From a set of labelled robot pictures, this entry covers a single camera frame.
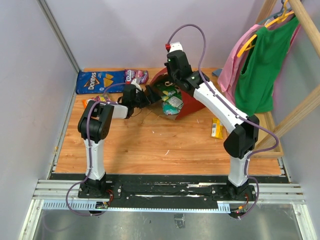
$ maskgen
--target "wall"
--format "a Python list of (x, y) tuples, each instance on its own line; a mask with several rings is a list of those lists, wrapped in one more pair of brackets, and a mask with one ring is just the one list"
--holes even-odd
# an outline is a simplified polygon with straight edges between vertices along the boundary
[[(255, 23), (261, 0), (47, 0), (81, 69), (163, 67), (165, 43), (183, 24), (199, 25), (207, 51), (203, 67), (222, 67), (237, 40)], [(280, 1), (275, 12), (280, 9)], [(203, 40), (184, 29), (180, 41), (197, 66)]]
[(16, 240), (75, 88), (37, 1), (0, 0), (0, 239)]
[[(306, 0), (304, 6), (320, 30), (320, 2)], [(303, 29), (295, 39), (274, 89), (273, 116), (279, 123), (317, 85), (320, 59)], [(285, 162), (294, 182), (300, 183), (314, 228), (320, 236), (320, 107), (281, 140)]]

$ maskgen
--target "green tank top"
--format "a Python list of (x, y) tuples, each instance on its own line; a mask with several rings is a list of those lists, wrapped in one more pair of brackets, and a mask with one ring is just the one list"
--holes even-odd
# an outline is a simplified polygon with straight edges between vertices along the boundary
[(262, 27), (255, 33), (255, 46), (249, 50), (234, 94), (236, 107), (249, 116), (273, 109), (274, 82), (298, 24), (294, 17), (275, 30)]

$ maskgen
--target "robotic arm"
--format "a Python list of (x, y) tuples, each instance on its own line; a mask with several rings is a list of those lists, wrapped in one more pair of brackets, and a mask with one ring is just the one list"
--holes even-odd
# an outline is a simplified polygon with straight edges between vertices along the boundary
[[(259, 119), (253, 115), (248, 117), (244, 112), (238, 110), (215, 88), (209, 78), (204, 75), (209, 86), (215, 90), (216, 94), (209, 90), (206, 83), (203, 82), (199, 71), (192, 71), (186, 54), (183, 52), (179, 42), (171, 43), (167, 46), (167, 62), (164, 64), (167, 68), (169, 80), (177, 85), (182, 91), (188, 93), (196, 100), (204, 104), (210, 111), (217, 116), (225, 126), (229, 136), (224, 142), (224, 148), (230, 155), (230, 173), (227, 181), (227, 191), (231, 198), (236, 199), (248, 186), (247, 156), (252, 152), (255, 143), (258, 140), (258, 129), (244, 122), (239, 118), (246, 118), (249, 121), (259, 124)], [(134, 108), (144, 108), (161, 99), (150, 86), (146, 86), (143, 92), (138, 84), (132, 82), (126, 84), (123, 91), (123, 97), (119, 99), (118, 105), (100, 103), (96, 106), (90, 119), (89, 132), (91, 139), (92, 167), (88, 176), (88, 183), (100, 188), (103, 192), (103, 184), (106, 172), (103, 165), (103, 145), (104, 139), (108, 135), (111, 120), (114, 118), (127, 119), (132, 116)], [(87, 171), (89, 172), (89, 143), (87, 139), (86, 124), (88, 113), (93, 106), (94, 101), (90, 101), (78, 124), (78, 131), (84, 139), (86, 146)]]

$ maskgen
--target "clothing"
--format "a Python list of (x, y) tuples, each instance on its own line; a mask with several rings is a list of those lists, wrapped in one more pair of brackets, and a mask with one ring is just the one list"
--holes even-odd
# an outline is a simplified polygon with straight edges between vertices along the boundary
[[(289, 22), (294, 15), (289, 15), (282, 23), (275, 23), (269, 27), (269, 30), (275, 30), (287, 22)], [(227, 58), (222, 72), (218, 78), (218, 84), (221, 87), (222, 92), (225, 92), (225, 97), (233, 104), (236, 105), (235, 91), (238, 81), (237, 73), (242, 69), (245, 60), (248, 56), (248, 51), (245, 51), (241, 57), (237, 57), (237, 53), (243, 47), (243, 45), (256, 33), (257, 30), (264, 26), (255, 24), (252, 26), (235, 44)]]
[(249, 116), (273, 109), (274, 82), (299, 24), (294, 17), (275, 30), (260, 28), (253, 40), (235, 88), (235, 105)]

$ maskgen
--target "wooden tabletop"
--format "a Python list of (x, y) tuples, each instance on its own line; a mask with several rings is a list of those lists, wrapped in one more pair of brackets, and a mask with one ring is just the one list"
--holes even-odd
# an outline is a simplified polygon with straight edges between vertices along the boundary
[[(148, 69), (150, 79), (159, 68)], [(214, 68), (202, 71), (217, 86), (211, 76)], [(82, 100), (97, 94), (77, 95), (68, 123), (56, 173), (84, 173), (86, 149), (77, 130), (84, 111)], [(120, 94), (112, 94), (113, 100)], [(204, 108), (180, 120), (169, 120), (144, 108), (129, 119), (113, 119), (104, 143), (104, 167), (114, 174), (196, 174), (226, 175), (229, 173), (229, 155), (224, 139), (211, 137), (214, 115)], [(249, 173), (253, 175), (281, 174), (276, 158), (253, 158)]]

